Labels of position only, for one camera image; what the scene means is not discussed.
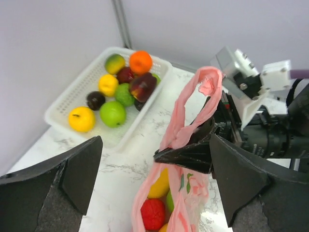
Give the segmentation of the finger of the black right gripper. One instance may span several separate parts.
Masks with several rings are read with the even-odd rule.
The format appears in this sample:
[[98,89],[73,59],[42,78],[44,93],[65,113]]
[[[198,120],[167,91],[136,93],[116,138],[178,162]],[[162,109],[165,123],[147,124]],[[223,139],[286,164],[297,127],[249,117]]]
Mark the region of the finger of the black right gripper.
[[203,174],[209,174],[212,169],[209,141],[156,151],[153,158],[158,163],[175,164]]

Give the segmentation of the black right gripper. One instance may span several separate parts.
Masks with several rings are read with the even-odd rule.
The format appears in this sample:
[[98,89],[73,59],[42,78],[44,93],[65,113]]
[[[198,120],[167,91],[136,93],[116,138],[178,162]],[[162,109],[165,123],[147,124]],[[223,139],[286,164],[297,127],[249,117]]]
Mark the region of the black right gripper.
[[266,160],[309,157],[309,87],[295,97],[297,84],[288,93],[287,113],[272,115],[262,105],[244,129],[223,92],[214,116],[190,137],[188,144],[197,144],[216,126],[211,158],[227,225],[235,232],[309,230],[308,174]]

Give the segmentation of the pink plastic bag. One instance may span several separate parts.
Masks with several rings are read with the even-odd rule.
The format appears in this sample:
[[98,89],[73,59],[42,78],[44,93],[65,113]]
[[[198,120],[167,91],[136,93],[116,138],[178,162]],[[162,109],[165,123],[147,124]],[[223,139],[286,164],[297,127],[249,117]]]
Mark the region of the pink plastic bag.
[[[198,126],[210,119],[221,100],[222,72],[211,66],[205,66],[196,72],[194,77],[186,84],[174,104],[174,109],[159,150],[167,150],[171,157],[175,152],[188,153],[189,161],[193,160],[193,148],[196,144],[189,144],[192,134]],[[196,116],[192,124],[186,126],[185,104],[195,91],[209,96],[210,100]],[[169,171],[169,187],[174,203],[174,210],[169,218],[167,230],[169,232],[197,232],[201,211],[208,200],[208,175],[178,166],[174,161],[168,163],[153,163],[147,178],[138,190],[131,210],[131,223],[134,232],[144,232],[141,208],[145,202],[151,186],[158,180],[161,172],[167,168]]]

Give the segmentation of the yellow fake fruit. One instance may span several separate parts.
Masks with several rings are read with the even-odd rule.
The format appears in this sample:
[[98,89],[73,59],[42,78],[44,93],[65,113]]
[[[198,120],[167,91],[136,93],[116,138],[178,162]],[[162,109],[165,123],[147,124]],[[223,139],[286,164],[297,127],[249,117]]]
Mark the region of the yellow fake fruit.
[[169,191],[169,173],[168,168],[165,168],[161,172],[160,177],[151,186],[147,198],[159,199],[162,198],[163,196],[166,196],[168,191]]

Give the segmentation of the red fake fruit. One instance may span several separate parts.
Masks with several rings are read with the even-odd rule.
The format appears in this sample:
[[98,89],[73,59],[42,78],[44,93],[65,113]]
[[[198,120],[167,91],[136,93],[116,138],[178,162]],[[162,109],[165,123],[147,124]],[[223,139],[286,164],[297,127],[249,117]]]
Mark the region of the red fake fruit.
[[160,199],[145,200],[140,212],[146,230],[156,231],[164,225],[166,211],[165,205]]

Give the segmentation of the yellow fake apple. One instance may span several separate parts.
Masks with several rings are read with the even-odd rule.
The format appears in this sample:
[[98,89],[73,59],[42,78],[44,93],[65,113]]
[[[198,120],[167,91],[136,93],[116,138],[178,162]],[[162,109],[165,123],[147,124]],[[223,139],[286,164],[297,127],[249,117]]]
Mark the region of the yellow fake apple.
[[82,106],[70,111],[68,122],[73,130],[77,132],[88,132],[94,128],[96,118],[90,108]]

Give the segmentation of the small green fake fruit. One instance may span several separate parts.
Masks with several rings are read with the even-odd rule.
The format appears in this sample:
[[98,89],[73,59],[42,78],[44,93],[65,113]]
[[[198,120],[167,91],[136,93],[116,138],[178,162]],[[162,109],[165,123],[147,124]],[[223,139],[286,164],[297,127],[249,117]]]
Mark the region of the small green fake fruit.
[[156,85],[159,85],[159,83],[161,82],[160,77],[155,73],[152,73],[152,76],[156,78]]

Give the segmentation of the dark red fake apple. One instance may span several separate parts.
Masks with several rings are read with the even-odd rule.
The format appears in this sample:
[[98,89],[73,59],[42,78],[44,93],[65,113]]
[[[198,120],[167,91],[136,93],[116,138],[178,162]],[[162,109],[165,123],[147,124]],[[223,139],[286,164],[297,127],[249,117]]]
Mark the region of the dark red fake apple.
[[157,79],[149,72],[135,78],[129,84],[129,92],[139,102],[146,102],[156,88]]

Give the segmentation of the green fake apple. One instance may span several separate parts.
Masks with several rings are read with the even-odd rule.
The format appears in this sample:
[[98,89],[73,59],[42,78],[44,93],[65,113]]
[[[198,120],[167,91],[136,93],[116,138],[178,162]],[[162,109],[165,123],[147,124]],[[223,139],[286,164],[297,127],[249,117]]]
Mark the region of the green fake apple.
[[99,115],[102,122],[110,128],[119,127],[126,121],[126,109],[117,101],[104,103],[99,110]]

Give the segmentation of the green fake lime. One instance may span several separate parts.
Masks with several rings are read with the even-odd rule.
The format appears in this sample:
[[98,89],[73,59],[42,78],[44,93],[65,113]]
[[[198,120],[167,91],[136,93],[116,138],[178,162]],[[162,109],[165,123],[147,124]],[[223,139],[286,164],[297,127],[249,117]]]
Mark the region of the green fake lime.
[[135,101],[135,98],[129,91],[129,83],[120,84],[115,91],[114,98],[124,107],[132,106]]

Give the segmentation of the dark purple fake fruit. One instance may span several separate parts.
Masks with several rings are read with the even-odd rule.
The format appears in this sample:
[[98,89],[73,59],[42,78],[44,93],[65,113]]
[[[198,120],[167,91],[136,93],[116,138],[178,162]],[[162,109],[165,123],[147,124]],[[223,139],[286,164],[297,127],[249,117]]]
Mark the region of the dark purple fake fruit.
[[93,111],[98,111],[105,102],[105,96],[100,91],[92,91],[86,97],[87,106]]

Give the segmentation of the orange fake orange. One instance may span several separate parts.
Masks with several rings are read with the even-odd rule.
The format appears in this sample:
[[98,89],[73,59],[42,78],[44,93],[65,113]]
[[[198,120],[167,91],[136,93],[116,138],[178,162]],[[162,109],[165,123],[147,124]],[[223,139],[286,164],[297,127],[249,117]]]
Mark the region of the orange fake orange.
[[129,66],[136,74],[147,73],[153,65],[150,54],[146,51],[136,51],[129,57]]

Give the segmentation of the yellow fake lemon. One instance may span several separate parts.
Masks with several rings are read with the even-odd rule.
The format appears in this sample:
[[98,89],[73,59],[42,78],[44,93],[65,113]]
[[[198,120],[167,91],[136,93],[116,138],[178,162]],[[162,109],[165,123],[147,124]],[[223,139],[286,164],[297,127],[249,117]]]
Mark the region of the yellow fake lemon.
[[119,85],[118,79],[111,75],[103,75],[98,82],[98,90],[107,97],[113,97]]

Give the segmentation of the yellow green fake mango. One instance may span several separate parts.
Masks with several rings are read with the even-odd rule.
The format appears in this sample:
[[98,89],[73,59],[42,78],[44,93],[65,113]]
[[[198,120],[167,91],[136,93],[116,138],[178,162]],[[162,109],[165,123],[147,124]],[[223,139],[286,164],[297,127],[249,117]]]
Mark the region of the yellow green fake mango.
[[110,55],[104,64],[105,70],[109,74],[117,74],[126,65],[126,60],[120,54]]

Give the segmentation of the right aluminium frame post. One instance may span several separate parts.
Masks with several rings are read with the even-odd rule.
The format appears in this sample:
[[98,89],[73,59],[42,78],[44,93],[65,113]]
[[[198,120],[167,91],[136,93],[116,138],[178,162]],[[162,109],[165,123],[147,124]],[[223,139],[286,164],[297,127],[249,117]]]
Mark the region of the right aluminium frame post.
[[126,20],[124,6],[121,0],[111,0],[116,21],[120,30],[120,35],[125,48],[132,49],[132,43],[129,33],[129,28]]

